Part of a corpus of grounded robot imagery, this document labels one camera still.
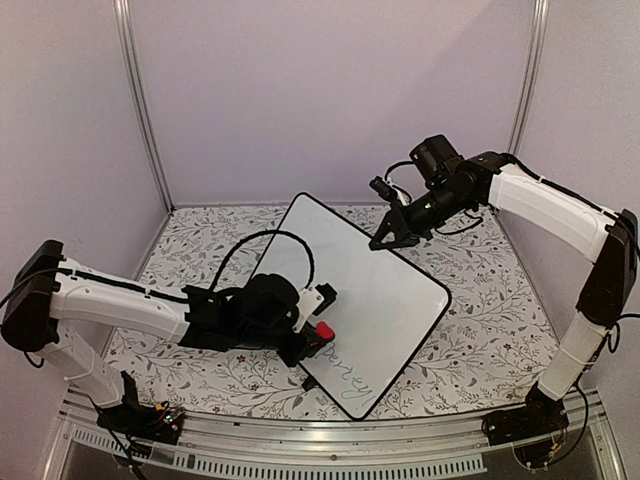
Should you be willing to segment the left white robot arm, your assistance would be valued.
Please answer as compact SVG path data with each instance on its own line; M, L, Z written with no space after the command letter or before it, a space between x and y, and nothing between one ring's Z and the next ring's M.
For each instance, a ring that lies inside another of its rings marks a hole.
M1 336L54 365L98 406L110 408L126 433L138 434L149 415L136 402L134 380L100 359L74 322L136 330L197 350L273 350L292 367L334 340L325 322L311 319L336 299L328 283L296 289L278 274L256 274L242 287L218 291L154 289L92 270L64 256L61 242L46 240L1 302Z

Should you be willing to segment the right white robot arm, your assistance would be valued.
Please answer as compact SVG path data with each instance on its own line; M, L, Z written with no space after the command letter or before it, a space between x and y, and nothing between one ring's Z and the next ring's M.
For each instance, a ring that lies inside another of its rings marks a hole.
M623 317L637 278L637 218L629 210L614 213L535 174L510 153L487 151L464 158L442 134L423 140L407 162L417 169L427 191L409 201L388 176L371 180L371 188L389 205L370 240L372 250L413 247L431 239L458 213L488 206L554 235L592 265L574 318L531 390L543 397L517 415L521 432L537 436L555 420L551 401L560 401L593 365Z

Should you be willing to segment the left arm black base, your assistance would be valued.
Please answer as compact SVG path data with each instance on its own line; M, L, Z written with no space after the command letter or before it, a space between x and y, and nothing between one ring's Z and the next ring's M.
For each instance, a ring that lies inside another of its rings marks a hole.
M142 438L176 445L184 423L184 409L163 401L155 406L142 405L138 399L135 380L121 372L124 393L113 407L99 407L97 425L124 434L127 438Z

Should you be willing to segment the white whiteboard black frame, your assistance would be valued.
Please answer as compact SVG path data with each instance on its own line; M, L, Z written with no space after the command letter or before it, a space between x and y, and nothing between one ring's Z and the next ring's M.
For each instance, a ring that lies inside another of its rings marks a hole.
M335 338L300 365L348 418L362 420L433 332L451 292L398 253L371 250L364 230L307 193L294 197L278 228L309 248L279 234L255 270L280 274L298 288L311 280L336 290L319 317Z

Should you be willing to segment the red whiteboard eraser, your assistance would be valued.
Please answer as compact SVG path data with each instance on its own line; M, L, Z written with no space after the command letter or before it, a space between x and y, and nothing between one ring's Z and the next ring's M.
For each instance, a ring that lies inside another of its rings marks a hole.
M319 344L326 344L335 339L334 330L324 321L320 321L314 327L314 334Z

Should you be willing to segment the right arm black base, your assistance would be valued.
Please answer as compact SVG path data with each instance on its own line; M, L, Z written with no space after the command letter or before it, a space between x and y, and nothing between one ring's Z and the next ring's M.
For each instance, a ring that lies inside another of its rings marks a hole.
M514 456L522 466L539 469L548 467L559 452L568 426L563 401L550 399L535 383L523 406L488 413L481 430L491 446L526 441L514 449Z

